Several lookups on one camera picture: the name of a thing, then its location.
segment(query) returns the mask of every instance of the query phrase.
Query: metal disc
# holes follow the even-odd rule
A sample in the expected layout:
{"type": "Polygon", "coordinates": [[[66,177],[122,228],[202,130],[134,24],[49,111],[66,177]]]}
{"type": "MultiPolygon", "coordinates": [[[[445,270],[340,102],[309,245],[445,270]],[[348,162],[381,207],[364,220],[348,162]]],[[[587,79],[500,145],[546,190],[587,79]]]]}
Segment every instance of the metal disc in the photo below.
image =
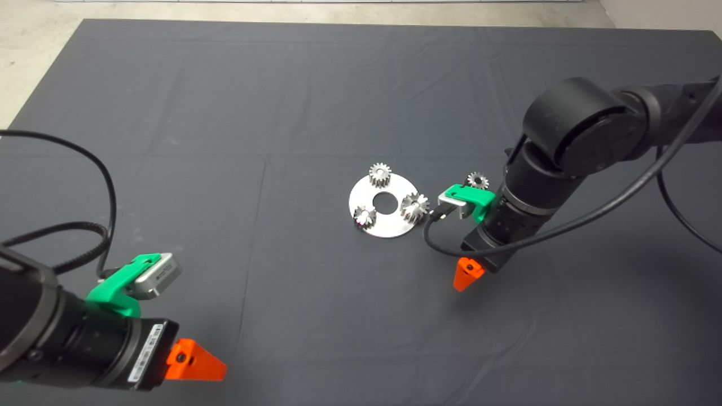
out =
{"type": "Polygon", "coordinates": [[[414,228],[414,224],[404,220],[404,216],[401,215],[401,200],[408,194],[418,193],[414,185],[403,176],[392,173],[391,180],[388,182],[388,185],[383,188],[372,185],[368,176],[361,178],[356,183],[356,186],[351,189],[351,194],[349,195],[349,213],[351,217],[353,217],[356,207],[374,207],[373,198],[376,197],[377,194],[384,192],[396,197],[396,210],[387,215],[377,212],[376,224],[363,231],[381,238],[402,236],[414,228]]]}

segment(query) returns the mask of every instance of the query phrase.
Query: label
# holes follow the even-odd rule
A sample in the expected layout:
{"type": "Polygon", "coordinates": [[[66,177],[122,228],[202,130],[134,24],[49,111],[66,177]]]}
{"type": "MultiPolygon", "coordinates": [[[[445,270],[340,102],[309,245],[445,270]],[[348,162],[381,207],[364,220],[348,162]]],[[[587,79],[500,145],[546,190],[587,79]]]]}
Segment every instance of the label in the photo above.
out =
{"type": "Polygon", "coordinates": [[[148,360],[150,359],[150,356],[153,355],[155,346],[158,344],[158,337],[160,337],[160,333],[162,332],[162,324],[154,324],[153,328],[150,329],[150,334],[148,334],[148,338],[145,339],[145,344],[143,344],[140,355],[138,355],[138,359],[131,370],[131,374],[128,376],[128,382],[134,384],[137,381],[140,381],[140,378],[143,377],[145,368],[148,366],[148,360]]]}

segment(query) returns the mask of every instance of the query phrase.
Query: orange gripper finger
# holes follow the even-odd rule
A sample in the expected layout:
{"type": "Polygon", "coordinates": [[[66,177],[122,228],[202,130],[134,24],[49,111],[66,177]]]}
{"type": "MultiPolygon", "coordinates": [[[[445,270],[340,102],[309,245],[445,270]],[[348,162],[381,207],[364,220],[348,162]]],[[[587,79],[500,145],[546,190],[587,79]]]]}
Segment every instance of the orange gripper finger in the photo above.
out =
{"type": "Polygon", "coordinates": [[[165,362],[168,364],[166,379],[222,381],[227,370],[221,360],[189,338],[179,339],[165,362]]]}
{"type": "Polygon", "coordinates": [[[469,287],[475,280],[486,272],[479,262],[471,258],[459,258],[456,262],[456,275],[453,278],[453,288],[461,292],[469,287]]]}

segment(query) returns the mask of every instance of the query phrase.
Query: gear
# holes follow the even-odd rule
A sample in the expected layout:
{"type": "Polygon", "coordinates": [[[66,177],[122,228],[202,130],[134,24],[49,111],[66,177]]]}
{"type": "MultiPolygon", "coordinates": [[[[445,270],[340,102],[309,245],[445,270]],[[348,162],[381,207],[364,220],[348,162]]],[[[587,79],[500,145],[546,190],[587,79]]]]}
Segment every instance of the gear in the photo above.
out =
{"type": "Polygon", "coordinates": [[[376,209],[367,209],[366,206],[356,207],[354,210],[354,223],[362,230],[367,230],[376,224],[376,209]]]}
{"type": "Polygon", "coordinates": [[[423,194],[408,194],[401,200],[401,215],[411,224],[418,223],[429,212],[429,199],[423,194]]]}
{"type": "Polygon", "coordinates": [[[489,179],[484,176],[481,172],[471,172],[466,177],[466,184],[476,189],[488,189],[489,179]]]}
{"type": "Polygon", "coordinates": [[[375,163],[368,169],[368,178],[377,188],[383,188],[391,180],[391,168],[385,163],[375,163]]]}

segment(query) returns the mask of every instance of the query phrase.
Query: dark gray cloth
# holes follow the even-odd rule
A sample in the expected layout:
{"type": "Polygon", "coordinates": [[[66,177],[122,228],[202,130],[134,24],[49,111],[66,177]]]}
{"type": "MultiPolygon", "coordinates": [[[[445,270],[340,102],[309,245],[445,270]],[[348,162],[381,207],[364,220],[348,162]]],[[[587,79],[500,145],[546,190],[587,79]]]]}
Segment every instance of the dark gray cloth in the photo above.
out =
{"type": "MultiPolygon", "coordinates": [[[[180,323],[222,383],[145,393],[6,384],[10,405],[713,405],[722,401],[720,257],[648,187],[594,224],[524,249],[464,293],[421,230],[353,227],[348,193],[388,163],[433,196],[503,150],[556,81],[694,82],[709,32],[87,20],[13,127],[78,142],[118,187],[109,265],[175,253],[145,316],[180,323]]],[[[685,147],[669,188],[722,241],[718,144],[685,147]]],[[[552,221],[616,194],[653,159],[590,177],[552,221]]],[[[100,175],[51,144],[0,142],[3,238],[107,220],[100,175]]],[[[455,247],[473,224],[439,223],[455,247]]],[[[44,262],[94,240],[30,244],[44,262]]],[[[61,278],[83,297],[91,267],[61,278]]]]}

